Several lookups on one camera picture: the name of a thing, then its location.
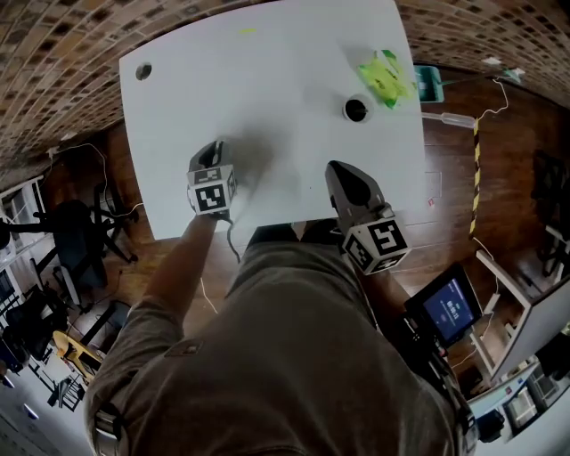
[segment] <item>teal container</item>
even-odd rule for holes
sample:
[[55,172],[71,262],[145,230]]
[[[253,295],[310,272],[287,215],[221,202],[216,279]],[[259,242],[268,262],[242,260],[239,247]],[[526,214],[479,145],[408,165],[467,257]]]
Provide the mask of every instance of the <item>teal container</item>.
[[445,101],[444,88],[439,69],[427,65],[414,65],[420,103],[442,103]]

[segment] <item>chair leg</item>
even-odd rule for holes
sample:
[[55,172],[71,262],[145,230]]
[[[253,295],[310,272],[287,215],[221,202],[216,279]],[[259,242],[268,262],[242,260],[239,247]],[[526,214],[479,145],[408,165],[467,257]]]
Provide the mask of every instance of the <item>chair leg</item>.
[[111,252],[113,252],[117,257],[124,259],[127,263],[133,263],[138,261],[138,257],[136,255],[131,255],[130,258],[126,257],[126,255],[122,252],[122,250],[113,242],[107,234],[101,234],[102,240],[105,245],[109,248]]

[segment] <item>wooden floor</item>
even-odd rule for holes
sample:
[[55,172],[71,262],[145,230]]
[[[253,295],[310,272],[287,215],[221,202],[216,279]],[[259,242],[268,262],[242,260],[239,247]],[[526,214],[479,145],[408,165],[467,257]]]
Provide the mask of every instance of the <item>wooden floor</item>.
[[[455,75],[444,72],[444,77],[448,76]],[[507,270],[515,273],[524,261],[527,274],[533,275],[536,274],[533,249],[542,239],[542,228],[530,199],[533,153],[543,149],[561,155],[567,150],[570,114],[520,89],[508,85],[505,88],[509,108],[497,116],[488,113],[480,123],[482,180],[476,236]],[[475,117],[486,109],[497,110],[504,105],[501,88],[487,80],[448,85],[445,98],[445,103],[425,104],[422,109]],[[433,183],[430,188],[434,188],[435,204],[430,207],[426,199],[422,210],[404,213],[414,250],[393,274],[409,293],[414,294],[452,262],[461,261],[484,305],[494,292],[495,282],[474,258],[478,245],[468,239],[474,182],[473,132],[424,120],[424,136],[426,172]],[[116,182],[126,205],[131,207],[141,202],[124,124],[111,128],[95,140],[107,156],[107,174]],[[102,178],[102,159],[91,148],[65,152],[44,187],[46,200],[51,207],[69,198],[86,199],[92,204],[93,186]],[[117,296],[130,304],[140,299],[153,270],[175,245],[175,240],[155,241],[144,208],[137,210],[141,219],[128,227],[126,241],[140,258],[139,262],[124,265],[111,255],[105,260],[110,282],[108,289],[114,290],[118,271],[122,270]],[[240,252],[250,234],[251,231],[235,230],[233,241]],[[224,294],[236,270],[236,261],[225,236],[217,234],[203,274],[206,292],[217,309],[224,305]],[[504,343],[501,322],[516,322],[517,318],[517,309],[509,296],[501,298],[498,315],[493,318],[485,337],[495,355]],[[200,291],[187,318],[186,329],[195,330],[213,316],[212,307]],[[480,321],[477,330],[483,332],[487,322],[487,318]],[[451,351],[451,364],[461,361],[472,350],[467,341],[458,344]],[[475,355],[460,365],[457,372],[461,374],[469,365],[478,362]]]

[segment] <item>office chair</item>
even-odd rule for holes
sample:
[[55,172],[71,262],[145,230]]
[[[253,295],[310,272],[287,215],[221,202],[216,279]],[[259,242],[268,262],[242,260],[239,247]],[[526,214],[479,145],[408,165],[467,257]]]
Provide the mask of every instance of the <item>office chair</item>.
[[55,247],[39,262],[32,258],[30,266],[36,276],[36,283],[40,290],[44,289],[41,280],[41,272],[50,264],[57,255],[61,266],[56,271],[61,272],[60,282],[63,289],[67,289],[69,297],[82,312],[87,312],[88,307],[81,306],[77,287],[87,286],[102,289],[107,286],[107,274],[102,258],[105,256],[104,248],[122,258],[126,263],[138,261],[136,255],[127,256],[115,243],[115,239],[124,224],[128,220],[138,221],[136,210],[128,215],[114,216],[108,210],[101,208],[101,195],[106,190],[111,191],[112,202],[116,211],[120,214],[126,212],[116,190],[110,185],[106,189],[103,184],[94,188],[94,206],[89,208],[85,203],[77,199],[65,201],[59,204],[49,214],[35,213],[39,218],[37,224],[6,224],[0,222],[0,248],[2,242],[10,240],[10,232],[51,232]]

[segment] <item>table top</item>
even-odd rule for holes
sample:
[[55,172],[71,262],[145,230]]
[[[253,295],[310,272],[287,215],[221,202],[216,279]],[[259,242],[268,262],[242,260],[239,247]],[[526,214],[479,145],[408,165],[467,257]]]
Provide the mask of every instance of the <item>table top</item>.
[[[186,171],[216,139],[232,146],[239,227],[336,216],[332,159],[374,177],[396,212],[425,202],[418,97],[376,104],[365,124],[342,115],[349,97],[371,97],[356,68],[382,49],[413,78],[393,0],[287,0],[200,20],[123,57],[126,131],[155,239],[180,236],[193,218]],[[144,63],[151,73],[139,79]]]

